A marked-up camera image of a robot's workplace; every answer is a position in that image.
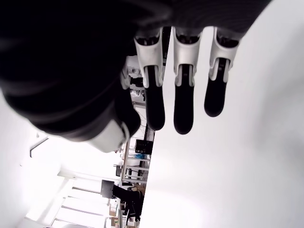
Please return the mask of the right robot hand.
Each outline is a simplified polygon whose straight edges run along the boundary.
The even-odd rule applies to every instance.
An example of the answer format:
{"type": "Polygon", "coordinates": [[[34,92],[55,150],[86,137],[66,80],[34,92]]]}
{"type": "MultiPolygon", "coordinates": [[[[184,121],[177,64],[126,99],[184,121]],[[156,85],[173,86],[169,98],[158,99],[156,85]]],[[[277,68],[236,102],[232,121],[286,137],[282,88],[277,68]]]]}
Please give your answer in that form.
{"type": "Polygon", "coordinates": [[[128,56],[138,57],[148,126],[155,131],[164,126],[162,35],[170,27],[174,127],[187,134],[204,28],[214,28],[204,108],[216,117],[239,43],[268,5],[267,0],[3,0],[0,87],[8,105],[45,133],[115,151],[140,127],[128,56]]]}

